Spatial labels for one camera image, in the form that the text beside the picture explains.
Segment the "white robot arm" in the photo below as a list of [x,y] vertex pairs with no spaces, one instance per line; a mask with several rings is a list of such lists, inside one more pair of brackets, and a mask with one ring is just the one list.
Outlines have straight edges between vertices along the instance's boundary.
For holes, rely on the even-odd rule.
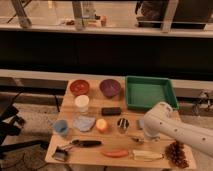
[[144,133],[151,138],[165,134],[213,157],[213,130],[174,120],[172,113],[172,107],[166,102],[154,105],[143,117]]

